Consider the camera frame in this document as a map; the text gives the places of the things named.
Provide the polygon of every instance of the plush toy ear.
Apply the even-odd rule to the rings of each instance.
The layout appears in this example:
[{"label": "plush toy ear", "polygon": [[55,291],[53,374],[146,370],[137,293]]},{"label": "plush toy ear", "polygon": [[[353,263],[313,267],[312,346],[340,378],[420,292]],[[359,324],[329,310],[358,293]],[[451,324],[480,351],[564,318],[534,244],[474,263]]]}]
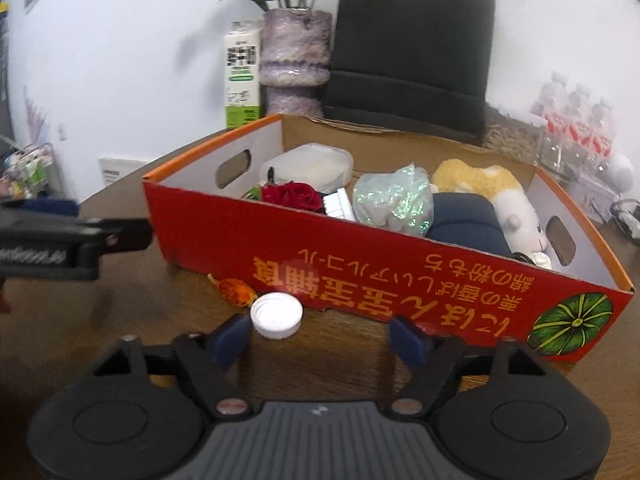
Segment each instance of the plush toy ear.
[{"label": "plush toy ear", "polygon": [[517,215],[509,215],[507,217],[507,225],[514,231],[517,231],[522,227],[522,220]]}]

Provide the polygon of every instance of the gray ribbed panel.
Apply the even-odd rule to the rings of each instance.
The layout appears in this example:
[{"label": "gray ribbed panel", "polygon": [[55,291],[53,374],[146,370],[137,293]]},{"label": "gray ribbed panel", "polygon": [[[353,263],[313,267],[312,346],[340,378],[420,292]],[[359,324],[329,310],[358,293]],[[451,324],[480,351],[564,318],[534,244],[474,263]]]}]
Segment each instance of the gray ribbed panel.
[{"label": "gray ribbed panel", "polygon": [[472,480],[419,424],[384,417],[373,402],[267,402],[220,424],[168,480]]}]

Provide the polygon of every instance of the red cardboard box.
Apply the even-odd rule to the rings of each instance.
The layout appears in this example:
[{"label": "red cardboard box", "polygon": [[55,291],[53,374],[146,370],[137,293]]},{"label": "red cardboard box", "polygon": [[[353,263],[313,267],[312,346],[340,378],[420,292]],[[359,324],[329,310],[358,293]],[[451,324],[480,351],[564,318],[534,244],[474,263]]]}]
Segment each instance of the red cardboard box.
[{"label": "red cardboard box", "polygon": [[[448,158],[507,168],[546,228],[555,270],[240,198],[258,183],[263,162],[308,142],[348,150],[354,178],[411,162],[433,174]],[[546,173],[439,137],[270,116],[179,155],[147,174],[144,187],[169,262],[241,278],[259,292],[286,291],[319,310],[380,321],[403,314],[428,333],[470,344],[514,337],[576,362],[634,294],[595,227]]]}]

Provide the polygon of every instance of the box handle hole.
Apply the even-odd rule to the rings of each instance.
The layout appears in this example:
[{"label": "box handle hole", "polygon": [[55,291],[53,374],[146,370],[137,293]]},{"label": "box handle hole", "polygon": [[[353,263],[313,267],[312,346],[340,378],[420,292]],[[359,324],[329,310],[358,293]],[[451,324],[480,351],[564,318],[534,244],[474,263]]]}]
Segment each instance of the box handle hole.
[{"label": "box handle hole", "polygon": [[575,258],[575,242],[569,231],[557,216],[552,216],[546,224],[546,238],[554,248],[560,265],[566,267]]},{"label": "box handle hole", "polygon": [[225,189],[225,187],[231,184],[236,178],[249,171],[249,166],[251,166],[251,152],[249,150],[244,150],[220,164],[216,171],[216,184],[218,188]]}]

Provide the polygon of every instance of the green pumpkin illustration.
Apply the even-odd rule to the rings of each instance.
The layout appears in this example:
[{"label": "green pumpkin illustration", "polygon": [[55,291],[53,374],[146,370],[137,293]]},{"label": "green pumpkin illustration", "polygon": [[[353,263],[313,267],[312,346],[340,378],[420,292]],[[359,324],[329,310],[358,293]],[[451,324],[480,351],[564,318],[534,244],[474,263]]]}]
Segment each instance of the green pumpkin illustration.
[{"label": "green pumpkin illustration", "polygon": [[589,292],[562,301],[534,323],[527,343],[540,355],[564,355],[598,335],[613,314],[606,294]]}]

